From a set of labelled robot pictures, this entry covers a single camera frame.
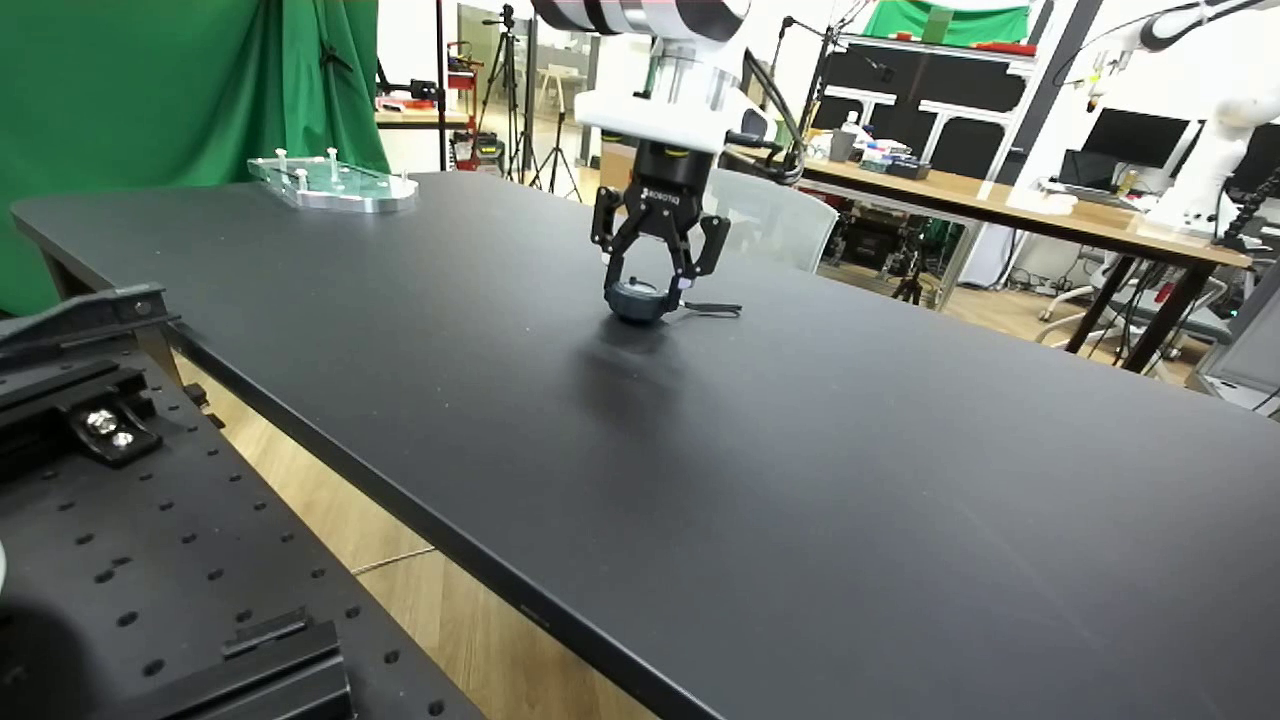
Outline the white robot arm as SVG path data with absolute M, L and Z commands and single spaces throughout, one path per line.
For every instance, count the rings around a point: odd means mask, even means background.
M 734 222 L 703 211 L 710 178 L 740 129 L 736 37 L 752 0 L 532 0 L 559 33 L 647 37 L 641 94 L 593 90 L 577 122 L 636 144 L 623 194 L 602 194 L 593 245 L 606 252 L 606 305 L 657 324 L 714 277 Z

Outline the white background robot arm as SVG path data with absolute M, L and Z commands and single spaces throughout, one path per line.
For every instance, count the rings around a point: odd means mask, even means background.
M 1214 107 L 1191 158 L 1185 161 L 1172 187 L 1149 211 L 1151 226 L 1207 235 L 1221 218 L 1226 180 L 1247 152 L 1257 129 L 1280 117 L 1275 94 L 1230 97 Z

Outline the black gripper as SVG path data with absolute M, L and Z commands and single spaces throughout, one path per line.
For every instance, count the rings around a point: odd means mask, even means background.
M 662 312 L 676 312 L 683 292 L 696 283 L 702 263 L 694 258 L 687 231 L 702 231 L 702 258 L 720 258 L 734 229 L 728 218 L 703 211 L 703 194 L 714 178 L 714 152 L 641 142 L 623 187 L 602 187 L 593 210 L 593 245 L 610 252 L 606 262 L 606 302 L 647 302 L 652 283 L 623 277 L 630 250 L 643 235 L 670 245 L 673 277 L 662 297 Z

